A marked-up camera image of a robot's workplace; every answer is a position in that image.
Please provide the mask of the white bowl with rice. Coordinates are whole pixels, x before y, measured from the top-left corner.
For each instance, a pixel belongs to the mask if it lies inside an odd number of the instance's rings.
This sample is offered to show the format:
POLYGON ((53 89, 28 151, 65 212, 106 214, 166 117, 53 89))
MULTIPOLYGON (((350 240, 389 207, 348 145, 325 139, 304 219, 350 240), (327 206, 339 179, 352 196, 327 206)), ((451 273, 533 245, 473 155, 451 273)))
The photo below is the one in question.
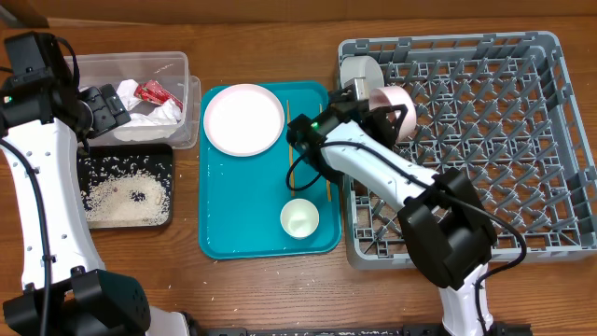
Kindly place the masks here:
POLYGON ((353 78, 363 78, 370 89, 385 85, 381 66, 370 56, 347 57, 340 64, 340 84, 343 88, 353 78))

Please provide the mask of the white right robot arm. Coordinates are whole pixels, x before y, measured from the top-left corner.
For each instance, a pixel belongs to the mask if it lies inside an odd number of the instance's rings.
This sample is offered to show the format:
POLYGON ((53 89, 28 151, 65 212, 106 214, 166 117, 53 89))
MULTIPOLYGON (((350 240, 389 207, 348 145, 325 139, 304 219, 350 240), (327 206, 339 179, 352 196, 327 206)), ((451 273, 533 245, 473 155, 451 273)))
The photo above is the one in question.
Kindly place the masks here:
POLYGON ((288 124, 286 140, 326 180, 348 175, 396 211, 410 259, 438 287, 443 316, 436 335, 528 335, 528 327, 494 321, 489 277, 521 264, 521 234, 488 212, 460 170, 443 173, 393 150, 417 124, 416 108, 400 87, 373 89, 365 98, 351 85, 330 94, 317 116, 288 124))

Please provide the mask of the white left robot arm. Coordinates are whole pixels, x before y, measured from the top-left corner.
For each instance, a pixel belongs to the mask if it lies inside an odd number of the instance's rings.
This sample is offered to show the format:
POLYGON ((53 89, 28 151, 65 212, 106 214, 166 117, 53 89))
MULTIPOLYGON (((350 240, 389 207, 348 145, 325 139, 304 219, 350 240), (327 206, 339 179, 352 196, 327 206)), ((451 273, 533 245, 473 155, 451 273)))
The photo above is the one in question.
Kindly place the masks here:
POLYGON ((197 335, 187 313, 151 306, 139 282, 109 272, 92 241, 76 156, 128 122, 111 85, 81 90, 68 42, 28 32, 5 42, 1 148, 18 199, 22 293, 4 319, 20 335, 197 335))

